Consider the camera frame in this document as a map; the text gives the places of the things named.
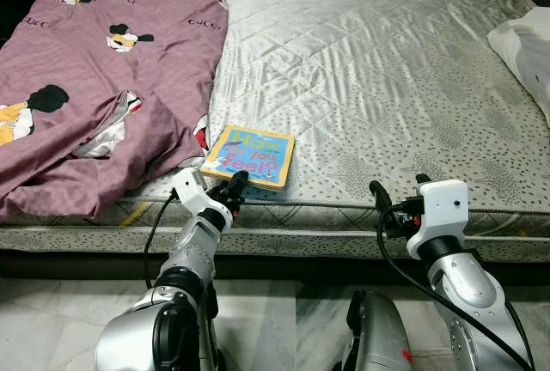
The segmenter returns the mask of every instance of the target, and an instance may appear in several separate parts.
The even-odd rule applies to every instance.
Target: white tiled floor
[[[217,281],[217,337],[229,371],[330,371],[357,287]],[[377,288],[400,310],[414,369],[455,369],[435,308],[412,289]],[[144,292],[142,281],[0,278],[0,370],[89,371],[103,326]],[[535,355],[550,370],[550,288],[510,289]]]

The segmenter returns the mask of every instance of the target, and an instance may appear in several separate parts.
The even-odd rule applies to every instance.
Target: white quilted mattress
[[[528,0],[227,2],[211,144],[234,124],[290,133],[296,146],[287,187],[249,189],[254,206],[243,208],[237,227],[251,229],[234,231],[222,252],[376,256],[373,238],[364,239],[375,217],[369,182],[379,180],[398,200],[413,193],[422,172],[468,182],[468,230],[496,237],[486,238],[490,258],[547,258],[550,131],[486,40],[501,22],[531,9]],[[25,248],[26,232],[34,250],[52,247],[42,242],[46,233],[57,235],[54,249],[138,252],[169,188],[170,175],[94,222],[20,221],[101,228],[80,227],[69,240],[66,228],[0,229],[0,247]],[[163,225],[182,226],[179,205],[169,209]],[[104,228],[121,223],[129,228]],[[172,231],[166,228],[165,238]],[[316,237],[320,231],[333,233]],[[503,237],[515,238],[516,247]]]

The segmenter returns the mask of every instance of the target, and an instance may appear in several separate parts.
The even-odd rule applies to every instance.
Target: white pillow
[[[550,126],[550,8],[533,8],[488,35],[492,49],[533,95]]]

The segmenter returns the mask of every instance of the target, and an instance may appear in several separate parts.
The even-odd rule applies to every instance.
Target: children's book
[[[205,175],[222,179],[242,169],[252,186],[281,191],[289,172],[294,137],[227,125],[200,168]]]

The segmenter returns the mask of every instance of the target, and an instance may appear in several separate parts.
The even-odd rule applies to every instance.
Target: purple bedsheet
[[[227,18],[224,0],[38,0],[0,51],[0,221],[93,217],[202,156]]]

